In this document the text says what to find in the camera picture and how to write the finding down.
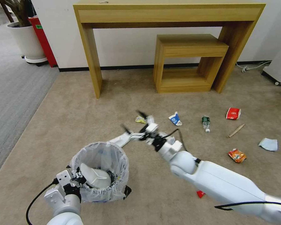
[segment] plastic bottle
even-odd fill
[[[207,116],[203,116],[202,117],[202,124],[203,124],[203,127],[204,127],[204,129],[205,129],[205,132],[206,133],[209,133],[210,132],[210,119],[209,119],[209,117],[207,117]]]

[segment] potted plant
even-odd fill
[[[16,39],[26,62],[41,63],[46,61],[47,58],[28,19],[27,9],[29,5],[32,7],[31,2],[29,0],[0,0],[0,2],[9,6],[18,19],[18,22],[10,23],[7,27]]]

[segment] gray carpet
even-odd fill
[[[59,74],[21,59],[6,25],[0,26],[0,167]]]

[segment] plastic bag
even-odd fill
[[[115,176],[108,188],[91,188],[86,183],[80,188],[81,198],[85,202],[109,202],[126,197],[124,194],[129,177],[129,161],[125,152],[111,142],[91,143],[73,156],[70,166],[73,170],[81,163],[91,168],[110,171]]]

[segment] wooden stick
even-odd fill
[[[243,126],[244,126],[245,124],[243,124],[243,125],[240,125],[232,134],[230,134],[228,137],[230,138],[230,137],[232,137],[233,135],[235,135],[241,128],[243,128]]]

